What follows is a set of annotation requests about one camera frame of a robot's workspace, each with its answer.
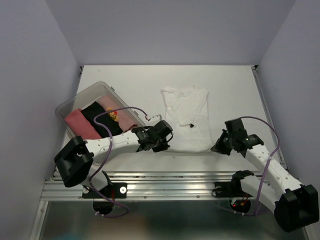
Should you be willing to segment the white printed t-shirt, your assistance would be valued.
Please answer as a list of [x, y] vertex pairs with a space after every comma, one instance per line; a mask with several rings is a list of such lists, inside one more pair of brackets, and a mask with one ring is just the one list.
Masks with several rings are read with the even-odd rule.
[[209, 121], [209, 92], [200, 87], [165, 87], [161, 90], [165, 120], [173, 129], [169, 151], [207, 153], [213, 146]]

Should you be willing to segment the clear plastic storage bin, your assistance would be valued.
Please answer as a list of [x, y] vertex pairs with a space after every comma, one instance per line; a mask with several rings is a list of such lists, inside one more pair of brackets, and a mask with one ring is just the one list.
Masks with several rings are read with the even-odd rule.
[[[74, 137], [81, 137], [81, 136], [76, 136], [72, 132], [72, 130], [69, 128], [69, 126], [65, 122], [65, 117], [68, 116], [72, 111], [76, 109], [83, 110], [89, 105], [91, 105], [93, 102], [98, 102], [98, 100], [103, 96], [111, 97], [118, 104], [120, 104], [121, 108], [114, 109], [111, 111], [105, 111], [102, 114], [105, 115], [110, 112], [114, 112], [118, 110], [127, 110], [128, 113], [131, 115], [131, 117], [137, 122], [138, 127], [142, 127], [145, 125], [143, 120], [138, 116], [138, 114], [135, 112], [134, 109], [128, 108], [128, 105], [115, 93], [115, 91], [111, 87], [109, 87], [106, 83], [100, 81], [82, 90], [77, 95], [65, 101], [64, 103], [62, 103], [56, 108], [55, 113], [57, 117], [62, 121], [62, 123], [64, 123], [64, 125], [66, 126], [67, 135], [69, 136], [70, 139]], [[122, 141], [123, 145], [127, 145], [130, 142], [130, 139], [134, 138], [135, 136], [133, 133], [130, 132], [131, 130], [128, 130], [116, 136], [112, 136], [113, 140]], [[109, 137], [104, 137], [100, 139], [86, 139], [86, 140], [84, 140], [81, 137], [86, 142], [85, 146], [87, 147], [87, 149], [91, 153], [98, 155], [98, 157], [95, 158], [95, 161], [98, 164], [100, 164], [105, 159], [105, 155], [107, 154], [107, 150], [110, 145], [110, 141], [108, 140]]]

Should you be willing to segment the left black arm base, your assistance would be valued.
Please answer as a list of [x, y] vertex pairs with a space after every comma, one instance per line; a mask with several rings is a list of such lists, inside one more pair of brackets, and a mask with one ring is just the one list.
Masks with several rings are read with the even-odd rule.
[[[99, 173], [103, 174], [102, 180], [107, 183], [107, 185], [99, 190], [101, 194], [109, 199], [126, 199], [128, 184], [126, 182], [114, 182], [111, 181], [110, 177], [105, 171]], [[99, 194], [97, 194], [91, 187], [84, 185], [82, 189], [82, 198], [83, 199], [101, 199]]]

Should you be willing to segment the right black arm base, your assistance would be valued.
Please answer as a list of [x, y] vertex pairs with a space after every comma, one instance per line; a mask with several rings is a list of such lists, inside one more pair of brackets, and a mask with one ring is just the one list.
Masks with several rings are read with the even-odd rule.
[[260, 179], [257, 178], [253, 172], [249, 170], [239, 170], [232, 175], [230, 181], [215, 181], [211, 195], [216, 198], [252, 197], [252, 195], [244, 191], [241, 185], [241, 180], [246, 180], [249, 177], [254, 177], [254, 180], [258, 180], [258, 183], [260, 182]]

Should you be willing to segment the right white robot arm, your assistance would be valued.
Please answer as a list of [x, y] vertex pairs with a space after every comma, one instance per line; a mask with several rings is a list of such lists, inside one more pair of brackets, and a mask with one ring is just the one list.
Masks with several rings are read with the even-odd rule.
[[255, 198], [253, 215], [261, 206], [271, 211], [282, 230], [294, 230], [319, 221], [319, 196], [316, 188], [294, 178], [274, 158], [276, 150], [268, 151], [256, 134], [249, 135], [242, 118], [225, 121], [225, 129], [211, 148], [212, 152], [229, 156], [232, 151], [242, 155], [261, 173], [257, 177], [250, 170], [236, 171], [230, 181], [216, 181], [212, 195], [228, 198], [236, 214], [246, 216], [251, 209], [250, 198]]

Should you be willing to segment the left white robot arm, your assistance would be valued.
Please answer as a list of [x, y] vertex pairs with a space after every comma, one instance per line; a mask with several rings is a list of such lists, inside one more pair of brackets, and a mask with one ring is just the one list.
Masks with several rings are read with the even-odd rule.
[[101, 139], [73, 137], [55, 156], [54, 162], [66, 188], [82, 185], [100, 197], [111, 193], [111, 183], [102, 167], [122, 154], [169, 149], [173, 129], [165, 120], [153, 126], [136, 127], [120, 135]]

